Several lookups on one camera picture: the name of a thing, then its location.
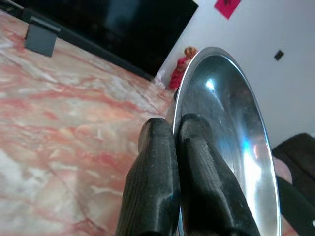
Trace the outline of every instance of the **red sticker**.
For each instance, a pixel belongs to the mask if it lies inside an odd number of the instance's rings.
[[[241,0],[218,0],[215,4],[215,8],[227,19],[230,19],[240,2]]]

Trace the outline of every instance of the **television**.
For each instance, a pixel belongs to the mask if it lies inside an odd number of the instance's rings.
[[[192,0],[25,0],[24,7],[154,76],[198,6]]]

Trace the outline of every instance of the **marble floor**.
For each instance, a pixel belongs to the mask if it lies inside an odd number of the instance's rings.
[[[112,236],[142,124],[173,94],[0,12],[0,235]],[[283,235],[296,235],[283,222]]]

